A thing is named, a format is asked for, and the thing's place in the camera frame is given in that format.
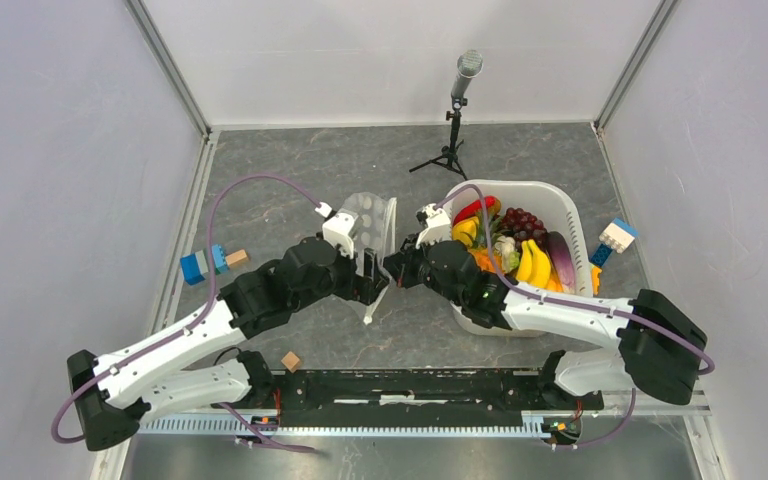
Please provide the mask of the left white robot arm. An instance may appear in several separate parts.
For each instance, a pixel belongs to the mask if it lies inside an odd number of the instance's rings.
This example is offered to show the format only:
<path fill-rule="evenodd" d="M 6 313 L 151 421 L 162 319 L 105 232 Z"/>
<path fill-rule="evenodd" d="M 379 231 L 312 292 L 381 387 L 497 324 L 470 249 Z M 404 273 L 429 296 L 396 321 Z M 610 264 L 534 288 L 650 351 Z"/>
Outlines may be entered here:
<path fill-rule="evenodd" d="M 91 452 L 102 451 L 175 411 L 239 400 L 255 408 L 266 405 L 274 381 L 261 357 L 248 353 L 215 369 L 191 371 L 189 365 L 283 326 L 330 296 L 370 306 L 388 283 L 375 249 L 347 257 L 318 236 L 306 237 L 282 258 L 238 275 L 164 330 L 109 354 L 72 354 L 67 372 L 79 441 Z"/>

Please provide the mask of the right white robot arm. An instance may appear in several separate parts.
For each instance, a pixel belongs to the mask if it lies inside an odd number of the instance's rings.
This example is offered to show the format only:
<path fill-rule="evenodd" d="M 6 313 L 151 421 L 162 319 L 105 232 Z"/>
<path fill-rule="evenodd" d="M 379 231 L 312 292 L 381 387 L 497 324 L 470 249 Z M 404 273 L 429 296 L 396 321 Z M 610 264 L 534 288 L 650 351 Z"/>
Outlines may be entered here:
<path fill-rule="evenodd" d="M 554 353 L 537 382 L 540 400 L 562 408 L 600 390 L 636 388 L 673 405 L 689 404 L 712 371 L 706 334 L 662 293 L 598 299 L 529 287 L 481 270 L 456 241 L 407 245 L 383 266 L 402 288 L 422 285 L 449 301 L 462 326 L 485 335 L 546 332 L 594 345 Z"/>

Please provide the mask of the yellow banana bunch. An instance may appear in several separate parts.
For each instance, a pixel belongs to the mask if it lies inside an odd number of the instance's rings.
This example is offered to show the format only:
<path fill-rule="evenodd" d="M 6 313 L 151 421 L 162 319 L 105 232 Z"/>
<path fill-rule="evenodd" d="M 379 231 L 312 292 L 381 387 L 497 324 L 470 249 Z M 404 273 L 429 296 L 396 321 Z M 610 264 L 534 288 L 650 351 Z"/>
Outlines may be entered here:
<path fill-rule="evenodd" d="M 549 256 L 533 240 L 522 243 L 522 255 L 516 280 L 533 287 L 545 289 L 549 285 L 552 265 Z"/>

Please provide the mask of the purple eggplant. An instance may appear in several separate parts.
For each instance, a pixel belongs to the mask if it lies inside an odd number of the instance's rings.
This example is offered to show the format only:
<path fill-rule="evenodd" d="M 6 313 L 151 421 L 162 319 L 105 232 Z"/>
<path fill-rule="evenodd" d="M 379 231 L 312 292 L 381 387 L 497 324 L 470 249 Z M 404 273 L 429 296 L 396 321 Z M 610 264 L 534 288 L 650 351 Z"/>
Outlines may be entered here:
<path fill-rule="evenodd" d="M 576 268 L 565 238 L 557 231 L 550 231 L 546 246 L 562 291 L 573 294 L 577 286 Z"/>

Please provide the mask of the white cauliflower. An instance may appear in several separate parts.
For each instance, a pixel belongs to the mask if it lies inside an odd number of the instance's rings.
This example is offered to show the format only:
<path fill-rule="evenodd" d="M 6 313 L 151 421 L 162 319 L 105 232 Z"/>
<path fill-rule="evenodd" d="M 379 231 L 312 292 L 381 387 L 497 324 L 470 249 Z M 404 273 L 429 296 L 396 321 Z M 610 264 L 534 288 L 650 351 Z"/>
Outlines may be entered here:
<path fill-rule="evenodd" d="M 493 251 L 505 274 L 510 274 L 518 269 L 521 253 L 517 249 L 517 242 L 513 237 L 499 236 L 493 244 Z"/>

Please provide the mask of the brown kiwi fruit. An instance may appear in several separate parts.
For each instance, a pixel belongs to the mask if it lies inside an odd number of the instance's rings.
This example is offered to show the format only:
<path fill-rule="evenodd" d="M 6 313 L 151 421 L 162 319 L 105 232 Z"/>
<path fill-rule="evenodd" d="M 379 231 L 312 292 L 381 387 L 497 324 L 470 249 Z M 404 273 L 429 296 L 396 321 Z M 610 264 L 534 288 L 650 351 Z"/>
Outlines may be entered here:
<path fill-rule="evenodd" d="M 501 210 L 501 202 L 494 196 L 489 196 L 485 198 L 486 200 L 486 209 L 490 217 L 495 217 L 499 214 L 499 211 Z"/>

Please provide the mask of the red chili pepper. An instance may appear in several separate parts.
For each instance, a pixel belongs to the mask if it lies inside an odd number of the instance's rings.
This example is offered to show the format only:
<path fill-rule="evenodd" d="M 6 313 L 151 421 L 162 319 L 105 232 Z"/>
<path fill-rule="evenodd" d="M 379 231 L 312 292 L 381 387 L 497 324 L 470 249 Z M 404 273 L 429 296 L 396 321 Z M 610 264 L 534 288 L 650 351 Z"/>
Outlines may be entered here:
<path fill-rule="evenodd" d="M 487 211 L 486 209 L 486 200 L 485 198 L 489 196 L 485 196 L 483 200 L 475 200 L 466 207 L 462 208 L 457 215 L 453 219 L 453 224 L 457 225 L 458 223 L 467 220 L 472 217 L 476 217 L 479 214 L 483 213 L 484 211 Z"/>

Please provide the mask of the purple grape bunch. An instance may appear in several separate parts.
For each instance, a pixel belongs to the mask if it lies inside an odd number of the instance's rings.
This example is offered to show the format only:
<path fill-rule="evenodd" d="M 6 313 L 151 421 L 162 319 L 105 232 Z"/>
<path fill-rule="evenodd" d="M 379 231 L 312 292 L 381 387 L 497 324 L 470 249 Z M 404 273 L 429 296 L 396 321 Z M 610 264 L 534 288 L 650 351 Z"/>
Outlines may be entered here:
<path fill-rule="evenodd" d="M 548 230 L 542 219 L 523 208 L 509 207 L 505 210 L 497 224 L 496 232 L 513 238 L 517 245 L 533 240 L 540 248 L 544 248 Z"/>

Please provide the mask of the clear polka dot zip bag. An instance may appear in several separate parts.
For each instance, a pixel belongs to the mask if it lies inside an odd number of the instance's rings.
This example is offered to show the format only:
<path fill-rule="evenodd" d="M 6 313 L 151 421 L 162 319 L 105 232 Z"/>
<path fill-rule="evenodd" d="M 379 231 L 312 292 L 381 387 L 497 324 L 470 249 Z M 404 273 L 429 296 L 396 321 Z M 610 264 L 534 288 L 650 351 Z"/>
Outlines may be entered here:
<path fill-rule="evenodd" d="M 340 208 L 358 214 L 355 235 L 357 272 L 361 272 L 362 262 L 359 257 L 363 251 L 376 250 L 381 269 L 389 279 L 389 284 L 390 275 L 384 270 L 383 259 L 396 250 L 396 207 L 397 199 L 394 197 L 384 199 L 369 192 L 361 192 L 350 195 Z M 364 325 L 368 326 L 373 323 L 374 313 L 389 289 L 389 284 L 379 299 L 371 306 L 348 301 Z"/>

